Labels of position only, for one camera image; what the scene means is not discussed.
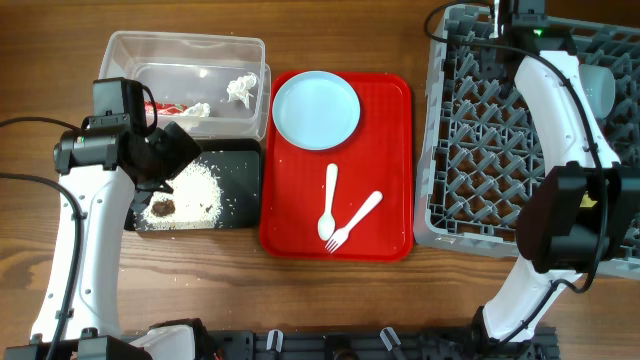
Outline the brown food chunk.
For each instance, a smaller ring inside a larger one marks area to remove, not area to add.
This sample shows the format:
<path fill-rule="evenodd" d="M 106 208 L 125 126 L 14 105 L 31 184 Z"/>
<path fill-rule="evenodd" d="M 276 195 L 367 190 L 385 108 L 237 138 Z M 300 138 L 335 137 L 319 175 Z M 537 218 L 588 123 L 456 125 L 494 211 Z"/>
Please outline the brown food chunk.
<path fill-rule="evenodd" d="M 172 215 L 175 210 L 175 203 L 171 199 L 156 201 L 151 206 L 151 213 L 156 217 Z"/>

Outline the white rice pile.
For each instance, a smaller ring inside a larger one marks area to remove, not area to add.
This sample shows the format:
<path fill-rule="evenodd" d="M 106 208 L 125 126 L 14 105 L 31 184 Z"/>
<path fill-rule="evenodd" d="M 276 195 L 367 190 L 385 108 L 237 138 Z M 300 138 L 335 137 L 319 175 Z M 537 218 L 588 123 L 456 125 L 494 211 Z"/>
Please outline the white rice pile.
<path fill-rule="evenodd" d="M 222 213 L 222 189 L 212 168 L 201 162 L 192 162 L 177 177 L 168 181 L 172 194 L 156 192 L 149 205 L 135 217 L 138 231 L 186 230 L 213 228 Z M 175 212 L 156 217 L 151 206 L 156 201 L 171 199 Z"/>

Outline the red snack wrapper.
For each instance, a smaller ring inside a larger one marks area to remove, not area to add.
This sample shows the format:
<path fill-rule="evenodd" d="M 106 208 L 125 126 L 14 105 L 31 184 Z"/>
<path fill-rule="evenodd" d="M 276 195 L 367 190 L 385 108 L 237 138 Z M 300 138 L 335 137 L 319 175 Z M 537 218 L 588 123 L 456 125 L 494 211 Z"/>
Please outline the red snack wrapper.
<path fill-rule="evenodd" d="M 157 115 L 167 115 L 167 116 L 178 116 L 183 114 L 188 109 L 187 105 L 184 104 L 175 104 L 175 103 L 161 103 L 161 102 L 145 102 L 145 111 L 147 114 L 153 115 L 156 113 Z"/>

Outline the white tissue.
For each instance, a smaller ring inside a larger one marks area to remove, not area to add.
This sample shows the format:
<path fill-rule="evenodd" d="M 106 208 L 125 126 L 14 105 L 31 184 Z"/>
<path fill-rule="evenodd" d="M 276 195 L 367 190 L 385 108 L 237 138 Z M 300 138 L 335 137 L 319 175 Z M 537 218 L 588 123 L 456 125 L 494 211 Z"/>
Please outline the white tissue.
<path fill-rule="evenodd" d="M 180 113 L 183 117 L 208 117 L 211 107 L 208 103 L 196 103 Z"/>
<path fill-rule="evenodd" d="M 258 77 L 255 73 L 249 72 L 228 83 L 226 91 L 228 102 L 241 101 L 246 109 L 249 108 L 251 90 L 258 84 Z"/>

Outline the light blue plate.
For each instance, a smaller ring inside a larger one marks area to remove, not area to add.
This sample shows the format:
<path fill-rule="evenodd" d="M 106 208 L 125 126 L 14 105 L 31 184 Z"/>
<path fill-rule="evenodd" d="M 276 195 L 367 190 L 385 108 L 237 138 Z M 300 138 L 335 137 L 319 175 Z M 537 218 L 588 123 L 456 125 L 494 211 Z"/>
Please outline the light blue plate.
<path fill-rule="evenodd" d="M 355 132 L 361 104 L 343 77 L 306 71 L 286 80 L 272 102 L 273 122 L 280 135 L 304 150 L 334 148 Z"/>

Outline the white plastic spoon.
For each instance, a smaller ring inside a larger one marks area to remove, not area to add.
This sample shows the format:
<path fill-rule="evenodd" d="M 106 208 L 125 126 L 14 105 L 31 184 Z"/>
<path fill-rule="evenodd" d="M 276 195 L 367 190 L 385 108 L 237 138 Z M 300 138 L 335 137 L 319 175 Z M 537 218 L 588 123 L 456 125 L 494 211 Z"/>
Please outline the white plastic spoon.
<path fill-rule="evenodd" d="M 332 206 L 337 184 L 338 166 L 330 163 L 326 168 L 325 178 L 325 204 L 323 214 L 318 220 L 318 235 L 321 240 L 327 241 L 335 230 L 335 220 L 332 215 Z"/>

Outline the white plastic fork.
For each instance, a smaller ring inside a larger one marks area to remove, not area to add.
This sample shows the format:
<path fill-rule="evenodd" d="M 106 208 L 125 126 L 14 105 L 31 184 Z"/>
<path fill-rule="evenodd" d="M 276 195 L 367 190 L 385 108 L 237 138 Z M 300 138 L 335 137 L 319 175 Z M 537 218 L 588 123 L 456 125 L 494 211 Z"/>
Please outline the white plastic fork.
<path fill-rule="evenodd" d="M 342 228 L 336 230 L 328 240 L 325 249 L 333 254 L 335 253 L 349 238 L 350 232 L 359 224 L 383 199 L 380 191 L 374 191 L 360 206 L 349 222 Z"/>

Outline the light blue bowl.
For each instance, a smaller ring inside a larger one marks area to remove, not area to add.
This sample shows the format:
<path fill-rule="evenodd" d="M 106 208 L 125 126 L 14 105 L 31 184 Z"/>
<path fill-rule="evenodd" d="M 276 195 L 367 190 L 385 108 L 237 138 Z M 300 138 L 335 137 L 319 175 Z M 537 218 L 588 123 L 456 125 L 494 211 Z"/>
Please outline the light blue bowl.
<path fill-rule="evenodd" d="M 615 78 L 609 68 L 581 64 L 580 80 L 596 119 L 606 118 L 614 106 Z"/>

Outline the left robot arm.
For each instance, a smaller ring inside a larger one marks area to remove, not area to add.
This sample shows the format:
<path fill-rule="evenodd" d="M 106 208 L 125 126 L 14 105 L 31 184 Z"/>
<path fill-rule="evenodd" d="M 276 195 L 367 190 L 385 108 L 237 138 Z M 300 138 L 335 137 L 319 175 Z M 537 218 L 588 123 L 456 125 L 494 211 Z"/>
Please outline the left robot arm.
<path fill-rule="evenodd" d="M 7 355 L 33 359 L 84 357 L 95 345 L 105 359 L 148 359 L 148 350 L 121 339 L 117 283 L 121 242 L 138 194 L 169 192 L 201 153 L 178 124 L 148 130 L 127 120 L 89 117 L 54 148 L 59 178 L 29 181 L 60 194 L 51 274 L 26 346 Z"/>

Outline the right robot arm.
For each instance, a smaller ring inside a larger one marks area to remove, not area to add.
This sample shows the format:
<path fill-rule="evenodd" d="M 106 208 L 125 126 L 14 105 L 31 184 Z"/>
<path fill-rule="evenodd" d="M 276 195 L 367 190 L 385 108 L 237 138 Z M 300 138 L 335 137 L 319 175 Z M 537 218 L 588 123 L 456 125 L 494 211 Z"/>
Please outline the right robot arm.
<path fill-rule="evenodd" d="M 516 263 L 480 309 L 492 349 L 530 340 L 563 290 L 587 292 L 639 206 L 639 171 L 623 166 L 604 139 L 571 35 L 512 27 L 502 37 L 517 55 L 514 85 L 531 114 L 545 177 L 519 212 Z"/>

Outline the grey dishwasher rack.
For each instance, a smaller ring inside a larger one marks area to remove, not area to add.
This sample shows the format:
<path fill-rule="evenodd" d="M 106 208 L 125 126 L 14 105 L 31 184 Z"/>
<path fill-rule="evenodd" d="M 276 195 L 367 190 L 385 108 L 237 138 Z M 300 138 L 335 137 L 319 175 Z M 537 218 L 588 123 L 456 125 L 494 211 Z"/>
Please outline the grey dishwasher rack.
<path fill-rule="evenodd" d="M 611 110 L 595 115 L 601 151 L 622 166 L 639 166 L 639 31 L 617 25 L 550 18 L 568 31 L 584 65 L 615 79 Z M 514 235 L 524 202 L 542 183 L 543 154 L 527 105 L 516 89 L 482 77 L 469 43 L 492 35 L 486 8 L 455 5 L 444 12 L 430 48 L 427 118 L 417 170 L 414 235 L 418 244 L 492 257 L 518 253 Z"/>

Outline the black plastic tray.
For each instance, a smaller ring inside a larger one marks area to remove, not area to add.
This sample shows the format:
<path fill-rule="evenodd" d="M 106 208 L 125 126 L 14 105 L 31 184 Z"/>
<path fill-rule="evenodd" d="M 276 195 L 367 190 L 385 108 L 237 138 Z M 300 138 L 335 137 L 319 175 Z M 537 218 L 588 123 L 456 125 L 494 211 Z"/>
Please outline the black plastic tray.
<path fill-rule="evenodd" d="M 262 187 L 262 153 L 258 141 L 249 138 L 210 139 L 199 142 L 202 153 L 192 162 L 212 168 L 223 193 L 222 213 L 213 228 L 248 228 L 259 222 Z M 135 217 L 129 217 L 125 229 L 137 232 Z"/>

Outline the clear plastic bin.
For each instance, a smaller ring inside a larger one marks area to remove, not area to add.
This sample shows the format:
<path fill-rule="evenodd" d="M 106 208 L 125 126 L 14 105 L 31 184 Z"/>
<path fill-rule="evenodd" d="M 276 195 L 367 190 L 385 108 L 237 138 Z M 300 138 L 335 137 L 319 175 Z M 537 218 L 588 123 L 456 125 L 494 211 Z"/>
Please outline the clear plastic bin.
<path fill-rule="evenodd" d="M 253 72 L 249 108 L 228 102 L 230 81 Z M 259 38 L 190 33 L 117 31 L 109 39 L 101 79 L 125 77 L 148 86 L 156 102 L 208 103 L 208 117 L 158 115 L 158 125 L 174 121 L 194 138 L 252 138 L 266 133 L 271 73 Z"/>

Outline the red serving tray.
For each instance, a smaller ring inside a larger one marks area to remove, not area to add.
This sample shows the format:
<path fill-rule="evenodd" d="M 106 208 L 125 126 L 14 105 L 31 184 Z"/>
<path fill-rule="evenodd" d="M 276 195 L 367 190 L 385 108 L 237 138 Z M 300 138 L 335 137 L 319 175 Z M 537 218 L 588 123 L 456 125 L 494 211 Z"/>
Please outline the red serving tray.
<path fill-rule="evenodd" d="M 412 249 L 412 94 L 393 74 L 344 72 L 355 90 L 361 118 L 354 134 L 334 149 L 308 151 L 267 124 L 261 196 L 260 243 L 272 256 L 314 260 L 394 262 Z M 325 173 L 338 167 L 333 216 L 348 223 L 374 191 L 381 202 L 329 253 L 317 233 L 324 211 Z"/>

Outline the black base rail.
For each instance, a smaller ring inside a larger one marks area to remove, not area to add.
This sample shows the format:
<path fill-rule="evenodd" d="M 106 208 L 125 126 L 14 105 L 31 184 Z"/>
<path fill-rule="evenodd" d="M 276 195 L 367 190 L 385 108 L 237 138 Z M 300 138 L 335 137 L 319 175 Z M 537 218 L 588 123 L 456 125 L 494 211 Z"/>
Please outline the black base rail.
<path fill-rule="evenodd" d="M 544 327 L 524 343 L 507 344 L 489 354 L 469 353 L 470 331 L 430 328 L 394 336 L 376 332 L 294 332 L 270 337 L 251 331 L 211 331 L 216 359 L 247 360 L 436 360 L 522 359 L 560 360 L 556 330 Z"/>

